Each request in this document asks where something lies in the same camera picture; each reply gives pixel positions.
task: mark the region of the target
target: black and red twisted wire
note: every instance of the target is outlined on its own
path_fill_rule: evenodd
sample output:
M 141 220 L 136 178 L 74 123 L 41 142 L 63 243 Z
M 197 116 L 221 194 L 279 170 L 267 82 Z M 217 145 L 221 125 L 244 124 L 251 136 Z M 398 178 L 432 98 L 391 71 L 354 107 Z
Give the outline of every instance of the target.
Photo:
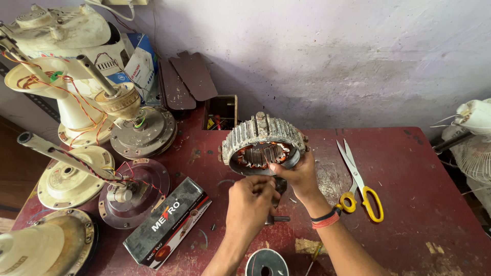
M 82 165 L 84 165 L 85 167 L 87 167 L 87 169 L 89 169 L 89 170 L 90 170 L 90 172 L 91 172 L 91 173 L 92 173 L 92 174 L 93 174 L 95 177 L 97 177 L 97 178 L 99 178 L 99 179 L 102 179 L 102 180 L 104 180 L 104 181 L 106 181 L 106 182 L 111 182 L 111 181 L 114 181 L 114 182 L 119 183 L 119 184 L 124 184 L 124 183 L 136 183 L 136 184 L 139 184 L 139 183 L 145 183 L 145 184 L 147 184 L 147 185 L 152 186 L 154 189 L 158 190 L 158 191 L 159 191 L 159 193 L 164 194 L 164 193 L 162 193 L 162 191 L 161 191 L 159 188 L 155 187 L 155 185 L 153 185 L 153 184 L 149 184 L 149 183 L 147 183 L 147 182 L 145 182 L 145 181 L 143 181 L 143 180 L 130 180 L 130 179 L 107 179 L 107 178 L 104 178 L 104 177 L 100 176 L 98 173 L 96 173 L 96 172 L 95 172 L 95 171 L 94 171 L 94 170 L 93 170 L 93 169 L 92 169 L 92 168 L 91 168 L 89 165 L 87 165 L 87 163 L 85 163 L 85 162 L 84 162 L 82 159 L 77 158 L 75 155 L 73 155 L 73 154 L 71 154 L 71 153 L 68 153 L 68 152 L 66 152 L 66 151 L 64 151 L 64 150 L 55 149 L 55 148 L 53 148 L 53 147 L 51 147 L 51 148 L 49 148 L 49 149 L 48 149 L 48 152 L 54 152 L 54 151 L 57 151 L 57 152 L 60 152 L 60 153 L 64 153 L 66 156 L 68 156 L 68 157 L 70 157 L 70 158 L 74 159 L 74 160 L 75 160 L 75 161 L 77 161 L 77 162 L 82 163 Z

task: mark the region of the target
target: scissors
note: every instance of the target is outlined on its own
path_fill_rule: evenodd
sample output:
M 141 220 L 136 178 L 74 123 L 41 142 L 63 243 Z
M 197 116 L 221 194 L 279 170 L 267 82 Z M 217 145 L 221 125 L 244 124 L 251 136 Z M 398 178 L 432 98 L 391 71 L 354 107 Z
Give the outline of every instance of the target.
M 368 186 L 364 185 L 363 179 L 361 179 L 358 169 L 356 169 L 355 161 L 353 159 L 353 154 L 351 153 L 348 143 L 346 143 L 346 139 L 344 139 L 344 147 L 346 148 L 346 152 L 344 151 L 343 147 L 341 147 L 341 144 L 339 144 L 337 140 L 336 143 L 338 144 L 339 151 L 341 152 L 344 162 L 348 166 L 348 169 L 351 172 L 351 176 L 353 177 L 353 183 L 351 185 L 350 190 L 344 193 L 339 199 L 339 203 L 341 203 L 342 209 L 348 213 L 352 213 L 355 211 L 356 208 L 355 193 L 356 193 L 356 188 L 359 188 L 361 192 L 361 198 L 363 199 L 362 204 L 365 205 L 368 215 L 373 221 L 381 222 L 383 220 L 383 209 L 379 196 L 372 188 L 369 188 Z M 370 202 L 368 201 L 368 197 L 367 197 L 368 192 L 370 192 L 373 195 L 375 202 L 379 206 L 380 218 L 376 218 L 375 214 L 373 213 L 372 206 L 370 205 Z M 345 200 L 349 201 L 351 205 L 346 206 L 344 202 Z

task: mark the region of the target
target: metro armature box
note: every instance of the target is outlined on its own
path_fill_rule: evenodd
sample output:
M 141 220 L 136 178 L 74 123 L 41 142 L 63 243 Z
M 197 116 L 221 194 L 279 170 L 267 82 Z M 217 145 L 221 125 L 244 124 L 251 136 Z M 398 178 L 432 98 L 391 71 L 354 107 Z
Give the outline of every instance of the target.
M 123 242 L 139 264 L 160 268 L 212 201 L 187 177 Z

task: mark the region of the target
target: workbench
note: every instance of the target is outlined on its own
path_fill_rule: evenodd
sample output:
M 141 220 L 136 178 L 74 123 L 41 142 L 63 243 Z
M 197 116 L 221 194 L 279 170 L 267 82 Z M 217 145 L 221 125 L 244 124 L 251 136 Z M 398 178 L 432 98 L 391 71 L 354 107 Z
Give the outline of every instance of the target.
M 202 130 L 204 117 L 203 105 L 189 111 L 187 118 L 176 117 L 178 136 L 168 150 L 153 159 L 167 168 L 172 190 L 186 177 L 200 185 L 213 201 L 209 209 L 156 271 L 133 260 L 122 244 L 132 230 L 106 225 L 99 215 L 98 199 L 79 207 L 92 214 L 99 226 L 97 249 L 87 275 L 197 276 L 203 272 L 225 234 L 228 189 L 243 178 L 218 160 L 218 146 L 228 131 Z M 357 192 L 356 211 L 342 213 L 341 221 L 392 275 L 491 275 L 488 259 L 491 242 L 419 128 L 302 132 L 309 137 L 315 156 L 320 190 L 332 205 L 352 183 L 336 140 L 342 144 L 345 138 L 349 143 L 365 185 L 373 188 L 381 199 L 385 219 L 373 223 Z M 34 190 L 13 230 L 29 227 L 50 212 L 39 202 Z M 277 214 L 290 216 L 291 221 L 265 226 L 252 242 L 237 275 L 244 274 L 248 256 L 260 248 L 279 252 L 290 275 L 305 275 L 311 256 L 297 253 L 295 244 L 318 242 L 320 238 L 291 187 L 282 196 Z M 310 275 L 335 275 L 329 256 L 320 255 Z

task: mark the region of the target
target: wall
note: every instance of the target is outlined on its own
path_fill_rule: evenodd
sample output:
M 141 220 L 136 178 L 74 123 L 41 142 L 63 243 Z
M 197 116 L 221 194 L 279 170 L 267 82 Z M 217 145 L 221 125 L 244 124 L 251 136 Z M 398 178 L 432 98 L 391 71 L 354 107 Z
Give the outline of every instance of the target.
M 154 7 L 159 51 L 203 53 L 219 93 L 238 94 L 241 119 L 263 110 L 299 128 L 409 125 L 433 138 L 441 132 L 433 122 L 489 97 L 486 0 L 154 0 Z M 13 20 L 16 9 L 0 18 Z M 136 6 L 128 25 L 153 39 L 152 5 Z

